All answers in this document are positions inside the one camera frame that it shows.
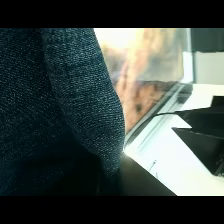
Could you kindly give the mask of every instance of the white wall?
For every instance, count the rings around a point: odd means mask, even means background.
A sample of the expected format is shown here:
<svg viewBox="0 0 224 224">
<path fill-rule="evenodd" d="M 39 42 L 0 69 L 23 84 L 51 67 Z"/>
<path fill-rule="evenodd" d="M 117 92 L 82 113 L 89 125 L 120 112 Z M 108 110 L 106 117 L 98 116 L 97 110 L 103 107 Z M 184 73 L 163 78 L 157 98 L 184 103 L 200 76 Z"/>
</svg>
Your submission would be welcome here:
<svg viewBox="0 0 224 224">
<path fill-rule="evenodd" d="M 224 85 L 224 53 L 195 53 L 195 81 Z"/>
</svg>

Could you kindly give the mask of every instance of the knitted fabric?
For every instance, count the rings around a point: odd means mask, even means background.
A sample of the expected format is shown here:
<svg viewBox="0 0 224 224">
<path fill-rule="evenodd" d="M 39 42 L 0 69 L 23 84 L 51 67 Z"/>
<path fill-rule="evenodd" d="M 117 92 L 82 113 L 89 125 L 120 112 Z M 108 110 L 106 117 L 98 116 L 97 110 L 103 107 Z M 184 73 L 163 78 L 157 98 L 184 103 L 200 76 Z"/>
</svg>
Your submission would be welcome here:
<svg viewBox="0 0 224 224">
<path fill-rule="evenodd" d="M 0 73 L 0 195 L 40 194 L 85 150 L 116 174 L 124 118 L 93 29 L 1 28 Z"/>
</svg>

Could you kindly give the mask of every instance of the white table surface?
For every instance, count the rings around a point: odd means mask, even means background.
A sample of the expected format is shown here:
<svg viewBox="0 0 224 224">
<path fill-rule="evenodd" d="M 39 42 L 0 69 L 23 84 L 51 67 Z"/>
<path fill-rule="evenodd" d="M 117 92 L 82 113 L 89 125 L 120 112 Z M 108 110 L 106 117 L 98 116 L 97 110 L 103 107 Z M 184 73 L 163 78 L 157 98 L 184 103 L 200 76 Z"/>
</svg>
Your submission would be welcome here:
<svg viewBox="0 0 224 224">
<path fill-rule="evenodd" d="M 196 84 L 192 95 L 180 110 L 209 107 L 214 95 L 224 96 L 224 86 Z M 224 196 L 224 178 L 213 176 L 175 134 L 172 127 L 190 126 L 174 115 L 147 143 L 143 151 L 131 153 L 127 150 L 125 153 L 176 195 Z"/>
</svg>

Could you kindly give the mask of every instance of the gray knit sweater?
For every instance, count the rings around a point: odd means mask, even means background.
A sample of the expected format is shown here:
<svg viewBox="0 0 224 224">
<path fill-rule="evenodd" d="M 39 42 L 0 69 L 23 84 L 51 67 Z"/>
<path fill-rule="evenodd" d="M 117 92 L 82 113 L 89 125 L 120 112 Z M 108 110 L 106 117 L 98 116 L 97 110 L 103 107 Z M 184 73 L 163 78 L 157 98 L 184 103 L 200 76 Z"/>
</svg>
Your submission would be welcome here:
<svg viewBox="0 0 224 224">
<path fill-rule="evenodd" d="M 0 29 L 0 124 L 0 195 L 40 195 L 85 150 L 113 178 L 124 118 L 92 28 Z"/>
</svg>

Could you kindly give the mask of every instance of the white desk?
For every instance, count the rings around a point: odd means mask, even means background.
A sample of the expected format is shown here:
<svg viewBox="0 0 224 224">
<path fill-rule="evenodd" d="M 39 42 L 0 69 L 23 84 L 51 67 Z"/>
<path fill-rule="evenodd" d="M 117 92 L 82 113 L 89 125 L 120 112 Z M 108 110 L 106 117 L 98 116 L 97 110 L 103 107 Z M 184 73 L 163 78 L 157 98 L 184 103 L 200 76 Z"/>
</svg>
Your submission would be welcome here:
<svg viewBox="0 0 224 224">
<path fill-rule="evenodd" d="M 181 110 L 209 107 L 214 95 L 224 96 L 224 86 L 196 84 Z M 144 150 L 125 153 L 177 195 L 224 195 L 224 178 L 213 176 L 171 127 L 189 125 L 171 115 Z"/>
</svg>

